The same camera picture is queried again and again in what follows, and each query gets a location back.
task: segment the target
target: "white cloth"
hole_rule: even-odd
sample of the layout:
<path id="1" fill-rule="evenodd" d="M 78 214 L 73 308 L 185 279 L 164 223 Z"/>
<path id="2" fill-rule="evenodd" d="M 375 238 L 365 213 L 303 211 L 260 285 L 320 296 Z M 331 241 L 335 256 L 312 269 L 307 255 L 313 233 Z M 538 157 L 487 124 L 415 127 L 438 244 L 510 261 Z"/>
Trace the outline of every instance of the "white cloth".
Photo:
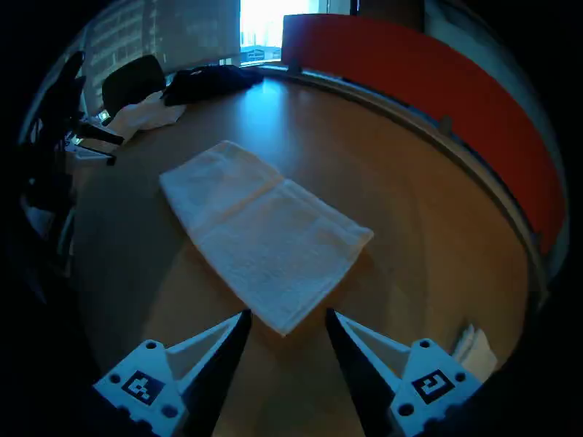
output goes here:
<path id="1" fill-rule="evenodd" d="M 140 103 L 124 106 L 115 114 L 114 119 L 103 128 L 122 136 L 124 142 L 126 142 L 139 130 L 151 130 L 176 123 L 176 120 L 186 110 L 186 105 L 164 106 L 164 100 L 160 99 L 161 96 L 162 91 L 157 91 L 150 94 Z M 118 147 L 107 141 L 93 138 L 84 140 L 81 145 L 106 153 L 111 153 Z"/>
<path id="2" fill-rule="evenodd" d="M 481 382 L 490 377 L 498 363 L 485 332 L 482 329 L 476 330 L 473 325 L 463 332 L 452 357 Z"/>
<path id="3" fill-rule="evenodd" d="M 160 185 L 208 263 L 283 336 L 338 284 L 373 236 L 228 141 L 160 175 Z"/>

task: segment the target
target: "red partition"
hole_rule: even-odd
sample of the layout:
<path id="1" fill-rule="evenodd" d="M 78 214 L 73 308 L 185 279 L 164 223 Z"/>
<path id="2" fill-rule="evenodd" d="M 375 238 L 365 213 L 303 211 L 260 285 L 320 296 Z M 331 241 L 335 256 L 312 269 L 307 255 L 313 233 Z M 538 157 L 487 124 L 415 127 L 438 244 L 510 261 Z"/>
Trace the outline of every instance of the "red partition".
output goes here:
<path id="1" fill-rule="evenodd" d="M 518 103 L 468 58 L 388 21 L 289 15 L 282 61 L 344 77 L 435 119 L 450 116 L 453 132 L 498 174 L 541 234 L 541 251 L 550 250 L 565 218 L 555 166 Z"/>

